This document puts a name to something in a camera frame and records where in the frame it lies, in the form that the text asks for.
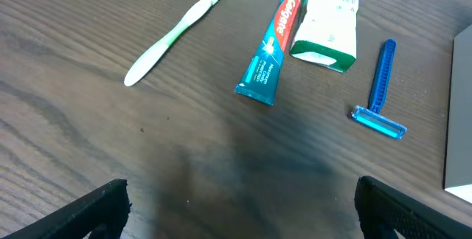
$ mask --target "toothpaste box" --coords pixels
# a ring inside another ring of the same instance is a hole
[[[290,54],[346,72],[356,59],[359,0],[303,0]]]

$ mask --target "green toothbrush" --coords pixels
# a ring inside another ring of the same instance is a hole
[[[177,37],[200,19],[219,0],[200,0],[194,4],[177,25],[157,43],[152,45],[133,64],[125,77],[125,85],[132,86],[141,80],[153,68]]]

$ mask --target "toothpaste tube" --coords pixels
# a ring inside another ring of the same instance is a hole
[[[300,0],[280,0],[279,7],[265,32],[264,39],[236,86],[238,94],[273,105],[283,63]]]

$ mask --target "blue razor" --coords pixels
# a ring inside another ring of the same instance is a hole
[[[362,125],[394,139],[401,139],[406,133],[406,127],[380,115],[389,88],[390,73],[392,72],[396,49],[397,43],[392,39],[387,40],[383,45],[381,56],[378,58],[374,84],[370,92],[369,109],[356,105],[352,116],[355,121]]]

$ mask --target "dark wood surface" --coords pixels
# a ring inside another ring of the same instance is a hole
[[[115,178],[123,238],[362,238],[371,175],[472,225],[442,190],[453,37],[472,0],[360,0],[344,75],[286,56],[277,101],[235,93],[279,0],[221,0],[147,77],[132,63],[197,0],[0,0],[0,236]],[[391,140],[347,118],[367,105],[378,51],[398,52]]]

